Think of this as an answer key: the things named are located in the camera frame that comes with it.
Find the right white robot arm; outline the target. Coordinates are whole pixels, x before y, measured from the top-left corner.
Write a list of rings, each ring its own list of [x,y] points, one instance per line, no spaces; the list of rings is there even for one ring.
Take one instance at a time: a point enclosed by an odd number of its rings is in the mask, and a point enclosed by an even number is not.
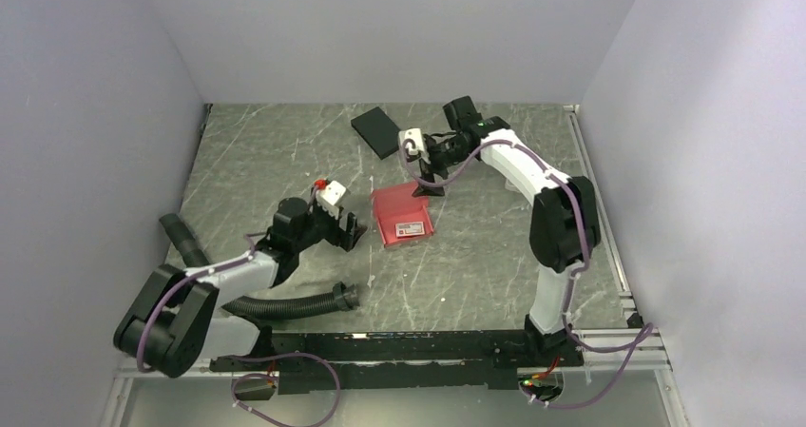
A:
[[[419,165],[414,193],[442,196],[448,184],[478,161],[499,172],[528,201],[529,246],[539,275],[528,313],[537,331],[523,344],[529,361],[546,365],[560,353],[555,334],[569,325],[574,283],[602,239],[595,187],[586,176],[570,176],[551,166],[504,119],[483,117],[469,96],[445,104],[443,111],[449,132],[410,128],[398,134],[402,158]]]

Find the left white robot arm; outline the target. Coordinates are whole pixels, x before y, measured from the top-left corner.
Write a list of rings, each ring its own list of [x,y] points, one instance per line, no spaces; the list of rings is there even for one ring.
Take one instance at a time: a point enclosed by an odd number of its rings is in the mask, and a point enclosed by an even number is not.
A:
[[[307,248],[325,241],[349,252],[366,230],[343,207],[330,213],[301,198],[284,199],[245,253],[206,266],[156,268],[118,324],[113,346],[134,358],[139,371],[169,378],[199,359],[226,356],[261,369],[271,361],[273,343],[260,334],[255,316],[229,313],[225,305],[287,281]]]

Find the red paper box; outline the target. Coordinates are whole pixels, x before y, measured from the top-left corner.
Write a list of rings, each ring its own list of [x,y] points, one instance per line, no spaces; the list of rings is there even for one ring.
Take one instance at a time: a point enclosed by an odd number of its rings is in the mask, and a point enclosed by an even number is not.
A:
[[[428,197],[413,197],[416,182],[397,184],[374,190],[370,199],[373,216],[381,241],[386,248],[406,242],[428,238],[434,233],[434,227],[428,211]],[[423,222],[426,234],[409,238],[398,238],[395,225],[406,222]]]

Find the small red white box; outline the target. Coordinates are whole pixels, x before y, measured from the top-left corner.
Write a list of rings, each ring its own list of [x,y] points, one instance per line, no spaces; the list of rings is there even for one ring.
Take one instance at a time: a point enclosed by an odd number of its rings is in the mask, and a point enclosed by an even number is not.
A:
[[[426,234],[426,227],[423,222],[406,222],[395,225],[395,235],[398,238],[409,238]]]

